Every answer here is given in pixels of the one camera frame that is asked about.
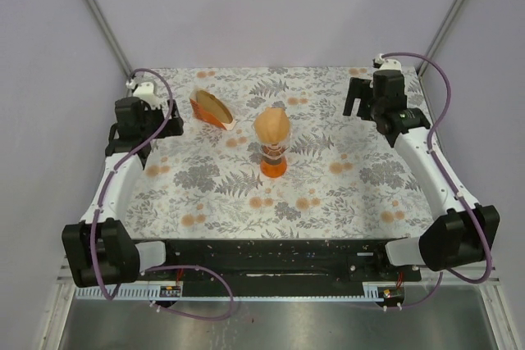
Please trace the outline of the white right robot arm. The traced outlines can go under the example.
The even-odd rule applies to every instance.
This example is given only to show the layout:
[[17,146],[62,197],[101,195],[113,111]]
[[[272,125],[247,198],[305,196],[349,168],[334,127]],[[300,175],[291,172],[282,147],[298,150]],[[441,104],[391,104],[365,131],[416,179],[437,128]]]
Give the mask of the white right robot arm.
[[404,89],[400,70],[377,70],[369,80],[353,77],[343,111],[375,124],[409,166],[431,210],[433,222],[422,235],[389,241],[374,259],[374,273],[384,281],[403,266],[442,271],[488,261],[500,223],[496,208],[483,206],[459,181],[429,138],[431,123],[423,111],[407,106]]

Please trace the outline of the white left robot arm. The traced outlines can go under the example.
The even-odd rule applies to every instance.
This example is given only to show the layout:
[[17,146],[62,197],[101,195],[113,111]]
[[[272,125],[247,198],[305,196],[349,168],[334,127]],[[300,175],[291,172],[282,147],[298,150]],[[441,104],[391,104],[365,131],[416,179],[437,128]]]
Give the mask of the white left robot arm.
[[178,261],[163,242],[135,243],[122,221],[152,141],[181,136],[184,121],[172,99],[154,106],[142,98],[123,98],[115,103],[115,116],[94,199],[80,221],[62,231],[71,276],[79,288],[133,283],[148,269],[169,280],[178,270]]

